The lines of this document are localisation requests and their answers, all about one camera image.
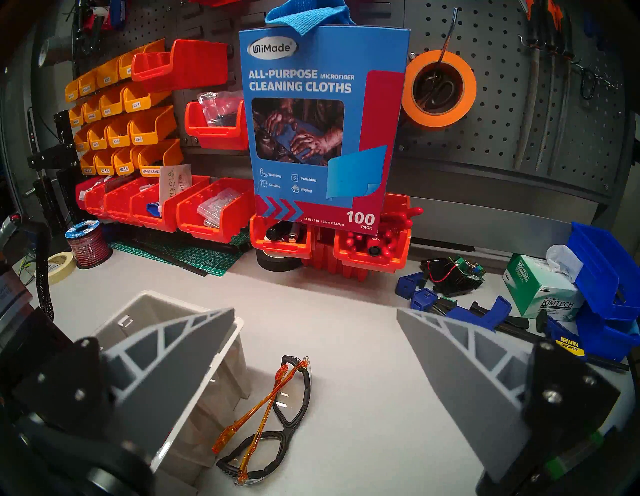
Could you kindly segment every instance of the cutting mat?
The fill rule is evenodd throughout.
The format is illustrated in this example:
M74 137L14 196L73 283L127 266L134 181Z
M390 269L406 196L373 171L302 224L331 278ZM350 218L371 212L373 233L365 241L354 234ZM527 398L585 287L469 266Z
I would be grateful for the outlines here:
M214 276L223 276L243 255L243 253L238 253L237 255L229 255L227 253L215 252L213 250L206 250L204 248L196 248L194 246L184 246L183 248L176 248L175 246L172 246L169 249L163 244L148 242L146 243L156 250L161 250L168 255L173 255L182 262L191 264L198 269L206 270L209 274ZM238 236L234 236L231 239L230 244L240 246L243 243L250 243L249 234L246 232L241 232ZM132 255L137 255L146 259L157 260L158 262L169 264L169 262L165 262L164 260L154 257L153 255L149 255L148 253L143 252L137 248L131 248L130 246L127 246L126 242L118 241L109 243L109 246L114 250L120 250L121 252L131 253Z

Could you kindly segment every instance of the safety glasses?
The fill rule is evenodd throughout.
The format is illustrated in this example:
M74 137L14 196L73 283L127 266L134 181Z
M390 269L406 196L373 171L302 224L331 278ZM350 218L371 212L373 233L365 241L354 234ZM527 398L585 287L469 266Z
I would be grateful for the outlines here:
M217 466L233 477L236 485L255 484L272 474L287 454L293 433L307 412L310 398L308 357L300 360L294 356L283 356L273 391L242 419L227 427L218 438L213 451L220 453L237 430L268 403L258 432L242 441L229 455L218 460ZM282 425L279 431L263 431L271 408Z

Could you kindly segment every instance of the blue clamp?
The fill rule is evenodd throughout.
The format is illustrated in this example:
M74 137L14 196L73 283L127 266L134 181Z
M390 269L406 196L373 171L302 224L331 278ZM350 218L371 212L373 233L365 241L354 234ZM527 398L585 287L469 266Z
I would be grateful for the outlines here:
M410 276L403 276L398 279L398 284L396 284L396 294L405 300L410 300L415 293L415 288L423 288L425 283L426 280L422 272L416 272Z
M438 295L431 289L423 288L414 292L411 298L411 308L413 310L428 312L436 301L438 301Z
M447 317L461 322L466 322L468 324L475 324L476 326L484 327L485 329L495 332L495 327L502 324L510 313L511 304L502 296L498 296L491 307L491 310L489 310L489 312L487 312L483 317L478 317L459 305L451 310L447 314Z

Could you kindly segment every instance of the plastic bag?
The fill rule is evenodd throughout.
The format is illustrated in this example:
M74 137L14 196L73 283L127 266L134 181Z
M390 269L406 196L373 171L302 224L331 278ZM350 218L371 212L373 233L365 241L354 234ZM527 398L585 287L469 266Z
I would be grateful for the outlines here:
M242 92L207 92L198 95L198 102L210 126L235 127L242 100Z
M568 246L555 244L547 250L547 263L553 272L560 272L575 282L584 265Z

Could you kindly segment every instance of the storage bin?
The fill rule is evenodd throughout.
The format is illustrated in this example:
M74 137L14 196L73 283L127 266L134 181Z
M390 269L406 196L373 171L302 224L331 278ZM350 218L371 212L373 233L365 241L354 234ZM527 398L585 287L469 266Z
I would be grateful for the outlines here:
M307 226L307 236L302 243L281 243L280 241L268 241L264 239L267 229L276 225L279 220L265 218L254 215L249 224L249 237L251 244L256 250L263 250L266 254L279 255L281 257L292 257L295 259L310 259L313 248L314 229Z
M171 52L136 54L131 78L150 93L225 84L227 44L176 40Z
M387 193L385 195L382 213L405 212L409 209L409 203L409 197L406 195ZM382 255L372 257L366 252L352 252L351 248L346 244L347 239L348 234L346 231L336 230L333 256L340 260L343 265L393 274L398 269L403 269L406 265L406 258L409 254L409 246L411 245L411 229L403 229L400 231L396 250L389 258Z
M131 116L128 114L118 115L109 121L105 132L107 142L111 148L128 147L131 144L131 137L129 136L130 123Z
M577 222L572 227L567 246L584 263L575 284L591 309L606 320L636 319L640 268L609 231Z
M71 127L80 127L84 125L82 105L76 105L69 111L69 122L71 122Z
M138 53L164 52L164 38L143 47L136 48L131 52L125 53L118 59L118 75L120 79L131 77L131 62L133 56Z
M104 195L104 210L107 215L118 222L134 226L142 224L131 214L131 198L140 193L140 187L147 184L158 184L155 177L140 177L128 182L118 189Z
M96 95L88 99L84 105L82 105L82 116L86 123L95 122L102 118L100 112L100 95Z
M124 108L127 112L148 110L170 96L171 92L149 93L141 83L131 83L123 90Z
M107 350L142 329L202 312L201 308L154 291L143 291L98 328L93 336ZM152 471L167 472L193 485L204 468L215 463L211 447L222 429L235 421L234 408L248 398L251 383L240 332L244 322L236 316L234 328L220 350L211 350L211 368L200 388L185 405L180 419L168 433L164 445L150 454Z
M147 204L158 201L160 195L160 185L155 186L134 195L131 198L131 212L133 216L145 227L157 229L166 232L175 232L178 229L176 218L178 204L189 198L191 195L199 192L201 189L209 185L209 176L195 175L193 176L193 185L185 189L178 195L172 196L164 202L162 207L162 217L153 217L147 211Z
M198 138L202 148L213 150L247 150L249 137L244 115L244 101L240 102L234 127L208 126L198 102L187 104L184 113L184 128L189 136Z
M232 188L240 197L228 204L220 214L220 228L204 225L204 217L198 214L198 206L213 198L224 189ZM190 196L178 204L178 229L188 232L193 237L229 243L231 238L240 233L249 224L255 213L255 197L253 195L253 181L250 179L225 178L217 180L195 195Z
M129 125L129 136L133 145L155 145L176 127L173 105L152 108L133 116Z
M160 177L161 166L180 165L183 160L180 140L160 141L143 147L138 156L140 173L146 177Z
M586 303L575 318L582 347L586 353L620 362L632 348L640 346L640 336L629 335L631 321L606 321Z

